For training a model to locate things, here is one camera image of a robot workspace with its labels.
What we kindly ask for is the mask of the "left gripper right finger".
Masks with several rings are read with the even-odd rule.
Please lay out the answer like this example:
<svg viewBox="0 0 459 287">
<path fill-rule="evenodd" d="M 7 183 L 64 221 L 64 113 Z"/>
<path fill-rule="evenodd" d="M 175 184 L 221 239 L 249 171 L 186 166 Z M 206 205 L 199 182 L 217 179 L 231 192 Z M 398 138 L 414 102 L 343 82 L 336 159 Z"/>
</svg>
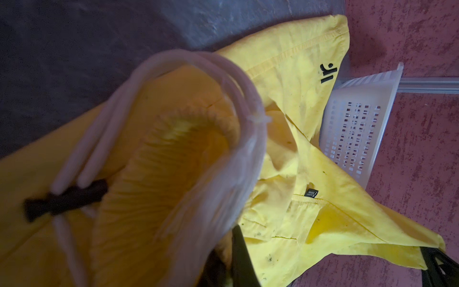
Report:
<svg viewBox="0 0 459 287">
<path fill-rule="evenodd" d="M 260 287 L 240 226 L 232 230 L 231 276 L 234 287 Z"/>
</svg>

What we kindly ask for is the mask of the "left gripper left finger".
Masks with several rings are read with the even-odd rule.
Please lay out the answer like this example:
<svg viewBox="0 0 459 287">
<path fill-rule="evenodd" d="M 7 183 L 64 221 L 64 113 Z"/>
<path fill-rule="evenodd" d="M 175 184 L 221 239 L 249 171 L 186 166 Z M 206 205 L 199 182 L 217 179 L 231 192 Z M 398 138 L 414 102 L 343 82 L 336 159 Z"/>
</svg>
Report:
<svg viewBox="0 0 459 287">
<path fill-rule="evenodd" d="M 228 283 L 228 270 L 217 252 L 213 250 L 204 266 L 196 287 L 225 287 Z"/>
</svg>

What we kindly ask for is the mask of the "yellow shorts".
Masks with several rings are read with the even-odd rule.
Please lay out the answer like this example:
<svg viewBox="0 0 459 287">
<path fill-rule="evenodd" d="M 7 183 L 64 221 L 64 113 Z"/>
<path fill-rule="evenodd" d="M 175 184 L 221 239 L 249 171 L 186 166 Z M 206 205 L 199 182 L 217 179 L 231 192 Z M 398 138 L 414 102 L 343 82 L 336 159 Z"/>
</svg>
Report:
<svg viewBox="0 0 459 287">
<path fill-rule="evenodd" d="M 4 287 L 196 287 L 240 226 L 262 287 L 329 254 L 427 269 L 442 237 L 377 203 L 319 148 L 345 16 L 141 63 L 101 106 L 1 160 Z"/>
</svg>

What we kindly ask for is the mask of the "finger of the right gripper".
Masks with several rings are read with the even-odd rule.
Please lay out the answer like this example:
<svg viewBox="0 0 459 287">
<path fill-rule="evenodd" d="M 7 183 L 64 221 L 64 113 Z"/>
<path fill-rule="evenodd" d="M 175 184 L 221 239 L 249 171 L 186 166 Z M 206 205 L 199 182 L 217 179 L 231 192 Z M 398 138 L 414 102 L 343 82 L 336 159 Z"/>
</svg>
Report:
<svg viewBox="0 0 459 287">
<path fill-rule="evenodd" d="M 440 249 L 421 247 L 427 270 L 422 270 L 423 287 L 459 287 L 459 264 Z"/>
</svg>

